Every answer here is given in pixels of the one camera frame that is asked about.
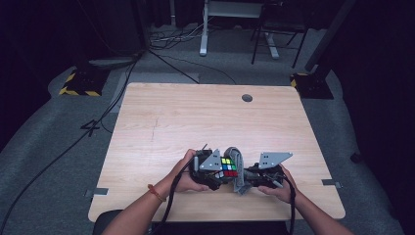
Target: bracelet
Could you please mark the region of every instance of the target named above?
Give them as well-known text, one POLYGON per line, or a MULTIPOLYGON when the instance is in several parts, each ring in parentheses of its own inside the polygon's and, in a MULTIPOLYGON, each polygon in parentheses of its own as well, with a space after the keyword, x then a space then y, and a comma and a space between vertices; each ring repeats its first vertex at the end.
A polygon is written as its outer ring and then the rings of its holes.
POLYGON ((150 193, 156 195, 160 199, 160 201, 165 202, 165 199, 162 198, 158 192, 156 192, 153 184, 148 184, 147 187, 149 188, 150 193))

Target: forearm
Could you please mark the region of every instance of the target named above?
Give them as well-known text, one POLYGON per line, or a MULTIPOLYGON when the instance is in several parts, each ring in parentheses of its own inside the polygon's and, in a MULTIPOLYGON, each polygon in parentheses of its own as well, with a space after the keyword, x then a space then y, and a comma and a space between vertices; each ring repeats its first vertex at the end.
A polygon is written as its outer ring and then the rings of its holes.
MULTIPOLYGON (((155 185, 155 190, 162 198, 168 196, 171 180, 165 178, 155 185)), ((147 192, 122 211, 107 227, 104 234, 145 234, 161 200, 147 192)))
POLYGON ((300 191, 296 196, 296 209, 307 221, 315 234, 353 234, 346 227, 342 226, 335 219, 330 217, 300 191))

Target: chair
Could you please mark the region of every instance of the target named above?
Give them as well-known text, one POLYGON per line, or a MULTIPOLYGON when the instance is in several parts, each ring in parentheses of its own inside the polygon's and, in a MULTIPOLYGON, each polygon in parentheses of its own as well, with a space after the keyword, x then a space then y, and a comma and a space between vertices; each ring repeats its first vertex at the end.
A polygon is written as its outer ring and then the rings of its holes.
POLYGON ((292 35, 291 39, 288 41, 285 47, 276 45, 268 46, 275 46, 278 48, 286 49, 297 49, 298 51, 296 58, 294 59, 294 63, 292 65, 292 68, 294 68, 296 66, 297 59, 299 58, 302 44, 308 32, 308 27, 305 24, 300 3, 296 0, 265 1, 261 7, 258 25, 251 37, 251 40, 253 40, 256 34, 254 54, 251 64, 254 64, 259 36, 263 32, 292 35), (288 45, 290 45, 298 33, 302 33, 300 47, 288 47, 288 45))

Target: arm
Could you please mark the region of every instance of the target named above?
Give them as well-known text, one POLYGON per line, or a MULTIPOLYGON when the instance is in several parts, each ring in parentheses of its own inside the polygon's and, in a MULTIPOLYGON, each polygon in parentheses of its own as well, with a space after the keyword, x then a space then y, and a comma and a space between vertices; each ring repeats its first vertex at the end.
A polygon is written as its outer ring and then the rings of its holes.
MULTIPOLYGON (((180 160, 171 172, 154 186, 156 192, 162 198, 168 197, 171 183, 180 169, 196 154, 194 150, 188 150, 182 160, 180 160)), ((183 173, 176 187, 176 192, 186 190, 206 191, 208 187, 195 183, 188 173, 183 173)), ((124 211, 122 211, 106 228, 103 234, 145 234, 155 215, 157 209, 161 205, 161 200, 154 194, 147 192, 124 211)))
MULTIPOLYGON (((307 221, 308 225, 314 231, 315 234, 353 234, 346 227, 341 225, 338 221, 330 217, 320 208, 318 208, 313 202, 304 196, 302 192, 297 188, 293 177, 290 172, 282 166, 284 173, 293 183, 296 190, 296 209, 307 221)), ((264 194, 274 195, 279 200, 289 203, 290 202, 290 186, 284 181, 284 188, 271 189, 265 186, 259 186, 258 190, 264 194)))

